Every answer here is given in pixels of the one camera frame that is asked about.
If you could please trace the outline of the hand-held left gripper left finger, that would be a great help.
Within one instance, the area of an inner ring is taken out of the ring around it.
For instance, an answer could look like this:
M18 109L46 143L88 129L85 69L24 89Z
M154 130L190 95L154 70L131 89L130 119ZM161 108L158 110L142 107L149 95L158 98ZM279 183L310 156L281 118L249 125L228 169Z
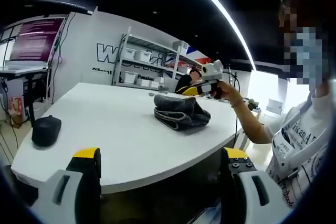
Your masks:
M99 223L101 153L97 147L76 152L39 188L33 213L42 223Z

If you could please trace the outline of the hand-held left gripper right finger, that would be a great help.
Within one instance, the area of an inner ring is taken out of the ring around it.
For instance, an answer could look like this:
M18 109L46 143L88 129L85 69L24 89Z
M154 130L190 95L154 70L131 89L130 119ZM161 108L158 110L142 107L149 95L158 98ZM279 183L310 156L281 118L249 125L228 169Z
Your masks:
M281 223L291 209L278 184L244 151L224 147L220 156L220 222Z

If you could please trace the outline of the person's right hand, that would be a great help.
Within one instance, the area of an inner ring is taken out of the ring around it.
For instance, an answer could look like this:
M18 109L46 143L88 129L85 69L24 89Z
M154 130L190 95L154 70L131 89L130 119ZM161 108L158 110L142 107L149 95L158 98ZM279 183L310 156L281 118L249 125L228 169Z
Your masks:
M224 81L217 82L217 88L215 90L215 98L223 98L234 102L241 98L239 92L229 83Z

